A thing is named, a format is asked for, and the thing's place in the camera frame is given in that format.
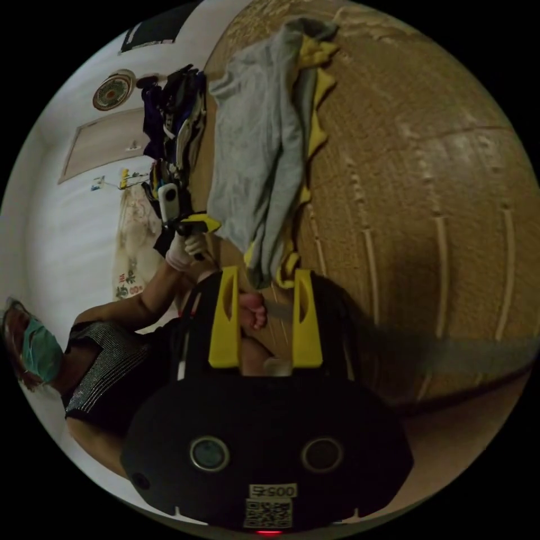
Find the person's left hand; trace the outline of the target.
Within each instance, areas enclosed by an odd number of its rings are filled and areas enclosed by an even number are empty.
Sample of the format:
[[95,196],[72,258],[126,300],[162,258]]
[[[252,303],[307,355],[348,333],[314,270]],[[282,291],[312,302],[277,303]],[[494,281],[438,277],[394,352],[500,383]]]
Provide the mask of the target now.
[[166,252],[165,261],[174,270],[184,272],[198,256],[203,257],[206,251],[207,241],[203,233],[195,233],[186,237],[176,232]]

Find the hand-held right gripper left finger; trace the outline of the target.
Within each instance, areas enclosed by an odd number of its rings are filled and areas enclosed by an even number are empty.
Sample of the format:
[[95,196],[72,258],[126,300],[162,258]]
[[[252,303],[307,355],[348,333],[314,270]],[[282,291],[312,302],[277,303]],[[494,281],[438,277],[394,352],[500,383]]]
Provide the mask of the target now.
[[212,368],[238,368],[241,358],[241,325],[238,268],[224,267],[219,280],[217,303],[210,338]]

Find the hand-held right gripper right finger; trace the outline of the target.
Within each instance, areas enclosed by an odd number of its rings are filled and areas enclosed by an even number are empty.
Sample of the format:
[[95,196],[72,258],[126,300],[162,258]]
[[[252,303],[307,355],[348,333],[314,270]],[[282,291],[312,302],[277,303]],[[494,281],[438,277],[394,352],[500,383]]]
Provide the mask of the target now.
[[312,272],[307,269],[295,272],[291,358],[293,368],[319,368],[323,363]]

